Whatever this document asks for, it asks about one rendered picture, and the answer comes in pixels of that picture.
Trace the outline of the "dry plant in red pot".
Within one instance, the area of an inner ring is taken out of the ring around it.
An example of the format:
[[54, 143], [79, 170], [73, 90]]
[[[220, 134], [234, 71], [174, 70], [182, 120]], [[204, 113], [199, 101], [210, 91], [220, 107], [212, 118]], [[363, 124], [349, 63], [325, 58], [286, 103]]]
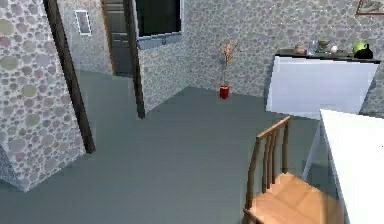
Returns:
[[237, 48], [238, 44], [238, 41], [233, 42], [232, 39], [228, 39], [224, 40], [223, 44], [220, 46], [221, 54], [223, 56], [223, 77], [219, 89], [219, 97], [221, 99], [227, 99], [229, 97], [230, 86], [226, 81], [227, 69], [229, 63], [233, 58], [234, 51]]

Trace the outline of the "black television set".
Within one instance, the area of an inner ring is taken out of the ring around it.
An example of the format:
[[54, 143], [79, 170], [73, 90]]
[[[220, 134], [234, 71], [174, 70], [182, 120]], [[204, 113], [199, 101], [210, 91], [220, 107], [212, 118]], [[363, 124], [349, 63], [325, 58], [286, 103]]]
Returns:
[[132, 0], [140, 50], [182, 40], [183, 0]]

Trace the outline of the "white cabinet with dark top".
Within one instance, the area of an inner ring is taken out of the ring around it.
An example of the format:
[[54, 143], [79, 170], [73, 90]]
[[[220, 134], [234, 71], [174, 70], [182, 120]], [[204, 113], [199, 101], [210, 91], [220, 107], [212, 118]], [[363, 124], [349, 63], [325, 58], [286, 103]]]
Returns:
[[375, 59], [281, 49], [274, 55], [266, 110], [316, 120], [322, 109], [357, 114], [379, 64]]

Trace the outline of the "brown wooden chair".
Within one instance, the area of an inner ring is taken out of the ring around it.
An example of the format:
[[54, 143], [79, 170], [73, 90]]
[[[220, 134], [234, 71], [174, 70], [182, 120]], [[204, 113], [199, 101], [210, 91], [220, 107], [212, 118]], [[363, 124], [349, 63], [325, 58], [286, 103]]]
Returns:
[[288, 171], [290, 121], [286, 116], [256, 136], [243, 224], [345, 224], [338, 200]]

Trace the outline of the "white table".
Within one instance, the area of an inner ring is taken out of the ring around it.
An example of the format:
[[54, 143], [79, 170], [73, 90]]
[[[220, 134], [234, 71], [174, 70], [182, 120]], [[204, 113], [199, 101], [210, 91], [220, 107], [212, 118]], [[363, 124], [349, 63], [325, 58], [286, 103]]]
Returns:
[[346, 224], [384, 224], [384, 119], [322, 109], [302, 178], [326, 143]]

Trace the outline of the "black kettle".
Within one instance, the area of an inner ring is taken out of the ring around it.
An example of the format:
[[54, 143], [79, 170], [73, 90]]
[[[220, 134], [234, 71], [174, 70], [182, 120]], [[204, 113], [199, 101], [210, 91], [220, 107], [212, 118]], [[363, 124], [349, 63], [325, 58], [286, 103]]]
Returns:
[[370, 50], [369, 45], [366, 44], [364, 49], [358, 50], [354, 57], [357, 59], [372, 59], [373, 52]]

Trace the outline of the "brown framed wall picture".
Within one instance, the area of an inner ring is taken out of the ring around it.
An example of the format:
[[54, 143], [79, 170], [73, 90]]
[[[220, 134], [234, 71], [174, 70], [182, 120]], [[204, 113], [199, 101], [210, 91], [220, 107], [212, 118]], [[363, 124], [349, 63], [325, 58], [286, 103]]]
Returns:
[[384, 15], [384, 0], [359, 0], [357, 15]]

